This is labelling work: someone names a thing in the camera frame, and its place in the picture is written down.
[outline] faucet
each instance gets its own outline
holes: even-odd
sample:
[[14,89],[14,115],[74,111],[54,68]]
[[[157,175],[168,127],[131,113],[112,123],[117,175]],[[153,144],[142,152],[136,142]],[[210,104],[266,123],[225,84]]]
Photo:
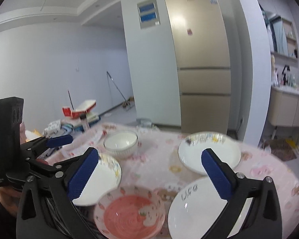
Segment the faucet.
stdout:
[[285,70],[287,68],[287,71],[290,71],[290,66],[289,65],[285,65],[285,67],[283,68],[282,74],[283,74],[283,85],[286,85],[286,83],[289,82],[288,79],[286,79],[286,73]]

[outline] bathroom sink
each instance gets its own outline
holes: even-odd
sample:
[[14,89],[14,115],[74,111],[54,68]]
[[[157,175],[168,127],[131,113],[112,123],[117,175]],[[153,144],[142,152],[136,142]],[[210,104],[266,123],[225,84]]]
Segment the bathroom sink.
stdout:
[[289,94],[294,94],[299,96],[299,90],[294,87],[281,85],[281,86],[272,86],[272,88],[279,92],[289,93]]

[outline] refrigerator door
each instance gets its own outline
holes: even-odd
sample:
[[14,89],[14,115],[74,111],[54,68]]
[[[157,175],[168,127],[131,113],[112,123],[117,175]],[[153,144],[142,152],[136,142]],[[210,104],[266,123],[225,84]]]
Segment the refrigerator door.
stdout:
[[211,0],[165,0],[177,68],[230,68],[229,49],[219,5]]
[[228,128],[231,78],[217,0],[165,0],[178,69],[182,132]]

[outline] blue gripper pad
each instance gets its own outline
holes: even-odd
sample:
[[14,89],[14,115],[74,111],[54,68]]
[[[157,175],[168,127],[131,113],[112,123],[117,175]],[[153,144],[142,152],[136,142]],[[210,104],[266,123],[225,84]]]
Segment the blue gripper pad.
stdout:
[[207,150],[202,152],[201,159],[202,165],[205,168],[220,198],[229,200],[232,196],[232,187],[219,165],[215,162],[214,158]]
[[71,201],[80,197],[97,164],[98,152],[93,149],[68,182],[67,195]]
[[59,136],[49,138],[45,145],[49,148],[56,148],[64,145],[71,144],[73,142],[73,137],[70,135]]

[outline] cartoon bowl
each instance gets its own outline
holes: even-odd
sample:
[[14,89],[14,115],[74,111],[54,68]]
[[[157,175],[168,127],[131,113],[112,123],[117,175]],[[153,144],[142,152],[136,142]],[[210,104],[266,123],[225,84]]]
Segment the cartoon bowl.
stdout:
[[94,222],[109,239],[149,239],[162,229],[162,199],[147,188],[123,186],[104,195],[94,209]]

